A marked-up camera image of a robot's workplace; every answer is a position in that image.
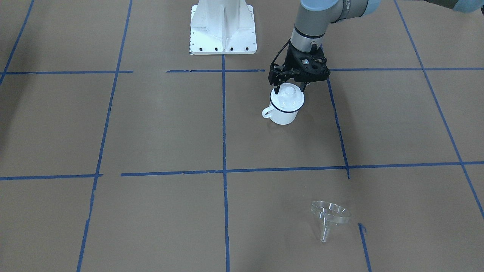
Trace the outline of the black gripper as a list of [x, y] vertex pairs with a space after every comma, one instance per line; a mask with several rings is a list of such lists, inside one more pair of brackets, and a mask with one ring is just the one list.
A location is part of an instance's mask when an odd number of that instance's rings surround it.
[[[292, 74], [292, 78], [295, 82], [301, 83], [299, 88], [302, 93], [308, 83], [325, 81], [330, 76], [327, 59], [321, 47], [311, 53], [299, 51], [289, 44], [284, 61], [284, 72], [293, 70], [298, 71], [297, 74]], [[283, 82], [275, 84], [275, 95], [279, 93], [282, 84]]]

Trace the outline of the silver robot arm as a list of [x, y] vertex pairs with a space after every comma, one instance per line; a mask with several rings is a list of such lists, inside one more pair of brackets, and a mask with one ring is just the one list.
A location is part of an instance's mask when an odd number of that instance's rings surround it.
[[289, 79], [302, 87], [325, 81], [330, 76], [322, 41], [330, 24], [359, 18], [375, 12], [379, 0], [302, 0], [300, 1], [292, 36], [284, 44], [284, 63], [271, 63], [268, 82], [275, 94]]

